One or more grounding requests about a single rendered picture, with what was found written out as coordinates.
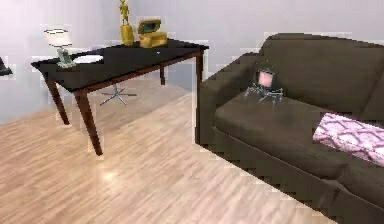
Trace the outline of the grey star chair base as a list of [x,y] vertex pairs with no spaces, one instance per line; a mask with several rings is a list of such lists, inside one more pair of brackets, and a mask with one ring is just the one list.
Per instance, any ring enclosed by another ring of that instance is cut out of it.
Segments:
[[106,94],[108,96],[107,99],[102,101],[100,105],[104,105],[107,102],[111,101],[114,98],[117,98],[120,102],[122,102],[124,105],[126,105],[125,100],[123,99],[123,96],[132,96],[132,93],[124,93],[124,88],[119,88],[116,84],[113,85],[113,92]]

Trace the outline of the pink screen legged gadget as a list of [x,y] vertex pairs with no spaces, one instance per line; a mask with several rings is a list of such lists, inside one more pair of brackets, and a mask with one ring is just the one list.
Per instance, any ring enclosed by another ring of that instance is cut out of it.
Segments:
[[284,90],[277,84],[277,73],[271,69],[265,68],[257,71],[254,82],[246,89],[244,96],[250,93],[256,93],[261,103],[264,100],[271,99],[272,105],[283,99]]

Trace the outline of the dark wooden table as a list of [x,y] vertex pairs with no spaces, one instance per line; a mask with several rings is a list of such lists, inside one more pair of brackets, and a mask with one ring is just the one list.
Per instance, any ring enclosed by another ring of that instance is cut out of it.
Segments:
[[36,61],[32,64],[44,77],[64,124],[69,120],[57,87],[62,86],[75,96],[95,154],[102,154],[97,129],[94,123],[88,94],[128,79],[194,58],[196,60],[196,82],[202,82],[203,55],[206,45],[170,39],[155,48],[142,48],[138,43],[131,46],[115,45],[90,50],[89,55],[101,55],[102,60],[78,64],[72,68],[61,68],[56,58]]

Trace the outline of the pink patterned pillow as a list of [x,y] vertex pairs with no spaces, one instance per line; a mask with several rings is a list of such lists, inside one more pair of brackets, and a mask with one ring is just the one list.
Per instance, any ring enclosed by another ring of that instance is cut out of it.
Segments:
[[313,140],[384,167],[384,129],[326,113]]

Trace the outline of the dark brown sofa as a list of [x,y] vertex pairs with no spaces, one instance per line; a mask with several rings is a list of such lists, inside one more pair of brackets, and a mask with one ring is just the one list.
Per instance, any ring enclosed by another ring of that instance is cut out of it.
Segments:
[[[265,68],[275,105],[244,96]],[[278,33],[199,89],[198,144],[337,224],[384,224],[384,167],[313,140],[326,113],[384,129],[384,45]]]

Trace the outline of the white shade table lamp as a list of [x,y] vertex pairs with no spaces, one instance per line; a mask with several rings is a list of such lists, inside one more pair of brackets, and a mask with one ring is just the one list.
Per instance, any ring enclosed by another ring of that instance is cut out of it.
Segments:
[[48,29],[44,31],[48,44],[57,49],[59,61],[57,65],[61,68],[71,68],[76,63],[71,59],[67,50],[68,46],[72,45],[69,37],[69,32],[65,29]]

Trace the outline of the black furniture corner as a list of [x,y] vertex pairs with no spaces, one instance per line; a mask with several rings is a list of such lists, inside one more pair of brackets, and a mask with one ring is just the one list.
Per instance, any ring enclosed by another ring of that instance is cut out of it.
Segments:
[[2,58],[0,57],[0,76],[10,75],[10,74],[12,74],[12,70],[4,64]]

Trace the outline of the golden box clock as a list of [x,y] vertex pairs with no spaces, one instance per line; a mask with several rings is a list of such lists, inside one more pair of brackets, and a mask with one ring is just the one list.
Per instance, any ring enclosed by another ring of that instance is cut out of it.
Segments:
[[140,46],[154,48],[167,44],[167,33],[160,31],[160,19],[141,20],[138,26]]

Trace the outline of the white plate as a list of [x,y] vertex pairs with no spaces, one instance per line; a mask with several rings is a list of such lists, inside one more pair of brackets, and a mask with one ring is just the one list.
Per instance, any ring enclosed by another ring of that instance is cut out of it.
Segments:
[[98,61],[101,61],[103,57],[101,55],[83,55],[76,57],[74,59],[74,62],[76,64],[88,64],[88,63],[95,63]]

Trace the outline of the golden statuette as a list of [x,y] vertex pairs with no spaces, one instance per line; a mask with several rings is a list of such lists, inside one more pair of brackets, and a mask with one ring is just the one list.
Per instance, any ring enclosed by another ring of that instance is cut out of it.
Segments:
[[125,1],[126,0],[120,0],[119,6],[122,18],[122,25],[120,26],[121,39],[125,46],[131,46],[134,43],[134,35],[133,28],[128,21],[129,9]]

